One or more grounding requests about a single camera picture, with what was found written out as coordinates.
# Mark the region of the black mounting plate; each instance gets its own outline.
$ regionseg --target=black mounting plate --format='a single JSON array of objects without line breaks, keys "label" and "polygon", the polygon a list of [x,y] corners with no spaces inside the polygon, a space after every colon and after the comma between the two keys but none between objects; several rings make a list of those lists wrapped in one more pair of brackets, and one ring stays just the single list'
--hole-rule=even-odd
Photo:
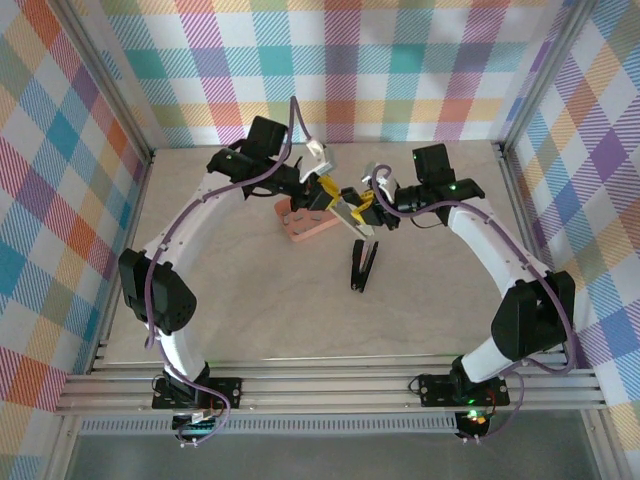
[{"label": "black mounting plate", "polygon": [[[232,409],[240,407],[240,398],[242,397],[241,378],[209,378],[206,386],[227,397]],[[158,377],[153,390],[155,392],[151,402],[153,410],[191,410],[196,408],[193,403],[181,401],[174,397],[167,385],[167,381],[163,377]],[[215,397],[213,407],[216,410],[220,410],[224,407],[224,403],[218,397]]]},{"label": "black mounting plate", "polygon": [[495,395],[496,406],[509,405],[507,383],[498,377],[479,384],[476,391],[467,394],[465,402],[456,399],[449,375],[420,375],[418,377],[418,393],[423,407],[457,407],[460,405],[490,407],[493,405],[493,400],[487,390],[491,390]]}]

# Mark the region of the pink object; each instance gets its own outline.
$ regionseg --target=pink object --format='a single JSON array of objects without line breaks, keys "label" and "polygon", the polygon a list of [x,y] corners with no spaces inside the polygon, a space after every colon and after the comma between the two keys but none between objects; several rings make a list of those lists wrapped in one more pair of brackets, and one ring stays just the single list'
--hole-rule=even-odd
[{"label": "pink object", "polygon": [[331,212],[310,212],[304,208],[292,212],[288,199],[279,201],[273,208],[278,215],[278,220],[294,242],[300,242],[340,223],[340,220]]}]

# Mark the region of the vent grille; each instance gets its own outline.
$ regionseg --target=vent grille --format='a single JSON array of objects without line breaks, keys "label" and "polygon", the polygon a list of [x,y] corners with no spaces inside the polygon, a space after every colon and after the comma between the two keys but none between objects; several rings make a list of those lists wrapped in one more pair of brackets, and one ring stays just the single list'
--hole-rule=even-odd
[{"label": "vent grille", "polygon": [[[225,434],[367,434],[452,433],[453,413],[387,415],[252,415],[231,418]],[[93,417],[82,422],[83,435],[153,435],[171,433],[166,417]]]}]

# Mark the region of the plaid backdrop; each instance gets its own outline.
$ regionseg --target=plaid backdrop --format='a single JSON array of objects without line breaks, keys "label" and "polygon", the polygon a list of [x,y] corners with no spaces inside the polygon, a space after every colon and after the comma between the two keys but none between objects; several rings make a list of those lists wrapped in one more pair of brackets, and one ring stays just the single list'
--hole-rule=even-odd
[{"label": "plaid backdrop", "polygon": [[143,165],[45,0],[0,2],[0,479],[34,478]]},{"label": "plaid backdrop", "polygon": [[150,143],[172,147],[286,122],[292,94],[329,142],[497,138],[561,3],[75,1]]},{"label": "plaid backdrop", "polygon": [[601,1],[516,148],[545,260],[640,478],[640,0]]}]

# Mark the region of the black clip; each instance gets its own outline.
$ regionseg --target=black clip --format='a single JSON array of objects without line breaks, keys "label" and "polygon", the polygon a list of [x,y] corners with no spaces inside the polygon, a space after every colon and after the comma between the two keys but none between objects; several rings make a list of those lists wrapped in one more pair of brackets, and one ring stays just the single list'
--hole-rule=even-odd
[{"label": "black clip", "polygon": [[351,290],[364,292],[364,286],[367,284],[369,272],[373,265],[373,259],[376,258],[378,251],[378,242],[373,245],[367,243],[367,252],[364,253],[364,240],[356,240],[353,244],[353,257],[351,263]]}]

